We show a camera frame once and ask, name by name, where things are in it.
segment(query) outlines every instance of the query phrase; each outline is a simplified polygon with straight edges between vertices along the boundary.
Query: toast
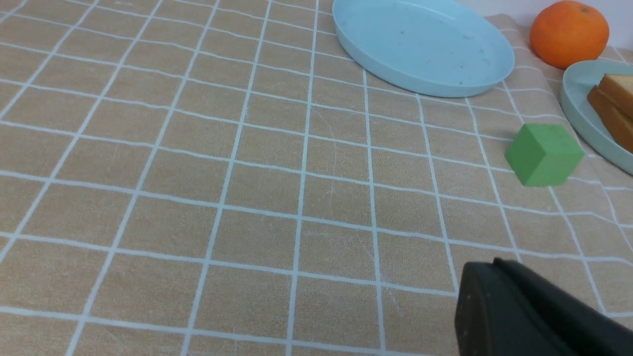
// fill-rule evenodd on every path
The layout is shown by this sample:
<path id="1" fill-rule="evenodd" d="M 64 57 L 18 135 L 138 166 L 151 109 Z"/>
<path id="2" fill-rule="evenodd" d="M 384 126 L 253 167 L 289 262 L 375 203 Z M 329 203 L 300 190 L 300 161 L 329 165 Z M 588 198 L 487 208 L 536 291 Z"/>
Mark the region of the toast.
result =
<path id="1" fill-rule="evenodd" d="M 624 115 L 633 119 L 633 75 L 606 74 L 598 89 Z"/>
<path id="2" fill-rule="evenodd" d="M 613 140 L 623 149 L 633 153 L 633 121 L 622 110 L 618 109 L 598 86 L 591 89 L 587 95 L 587 100 L 596 110 Z"/>

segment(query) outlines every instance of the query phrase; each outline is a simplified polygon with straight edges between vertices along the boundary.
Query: white wall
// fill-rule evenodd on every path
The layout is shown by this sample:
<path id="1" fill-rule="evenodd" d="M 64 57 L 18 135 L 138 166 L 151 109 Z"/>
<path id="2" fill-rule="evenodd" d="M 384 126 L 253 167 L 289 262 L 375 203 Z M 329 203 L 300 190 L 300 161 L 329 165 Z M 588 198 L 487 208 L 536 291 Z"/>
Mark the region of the white wall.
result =
<path id="1" fill-rule="evenodd" d="M 457 0 L 483 16 L 506 13 L 520 25 L 530 25 L 534 17 L 556 0 Z M 609 44 L 633 49 L 633 1 L 580 0 L 600 10 L 609 22 Z"/>

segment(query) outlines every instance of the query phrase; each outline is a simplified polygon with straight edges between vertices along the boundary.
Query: foam cube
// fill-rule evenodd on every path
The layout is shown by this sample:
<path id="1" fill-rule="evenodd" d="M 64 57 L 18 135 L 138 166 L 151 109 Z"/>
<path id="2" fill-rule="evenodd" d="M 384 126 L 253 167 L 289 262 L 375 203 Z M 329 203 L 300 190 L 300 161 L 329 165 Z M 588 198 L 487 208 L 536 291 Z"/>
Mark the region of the foam cube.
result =
<path id="1" fill-rule="evenodd" d="M 525 124 L 506 151 L 519 181 L 528 187 L 563 184 L 584 156 L 562 125 Z"/>

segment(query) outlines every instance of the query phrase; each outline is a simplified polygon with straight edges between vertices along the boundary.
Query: orange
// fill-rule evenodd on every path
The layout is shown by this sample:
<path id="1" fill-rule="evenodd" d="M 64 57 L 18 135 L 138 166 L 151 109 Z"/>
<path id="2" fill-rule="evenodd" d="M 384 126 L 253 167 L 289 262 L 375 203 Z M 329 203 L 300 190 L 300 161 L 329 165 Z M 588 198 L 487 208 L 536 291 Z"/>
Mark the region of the orange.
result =
<path id="1" fill-rule="evenodd" d="M 609 40 L 600 11 L 577 1 L 559 1 L 543 10 L 530 29 L 530 45 L 545 63 L 560 69 L 597 59 Z"/>

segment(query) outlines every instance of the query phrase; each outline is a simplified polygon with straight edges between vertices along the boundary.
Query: plate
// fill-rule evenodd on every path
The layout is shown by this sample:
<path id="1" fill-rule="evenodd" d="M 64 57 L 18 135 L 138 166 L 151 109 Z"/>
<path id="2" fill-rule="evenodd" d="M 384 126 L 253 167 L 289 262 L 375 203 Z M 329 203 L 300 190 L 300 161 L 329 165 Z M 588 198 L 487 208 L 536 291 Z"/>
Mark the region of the plate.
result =
<path id="1" fill-rule="evenodd" d="M 456 1 L 334 0 L 332 14 L 350 57 L 409 91 L 473 96 L 514 68 L 514 51 L 503 34 Z"/>
<path id="2" fill-rule="evenodd" d="M 607 73 L 633 75 L 633 67 L 611 61 L 582 61 L 567 68 L 560 91 L 561 106 L 578 135 L 596 152 L 633 174 L 633 155 L 615 143 L 587 101 L 591 88 Z"/>

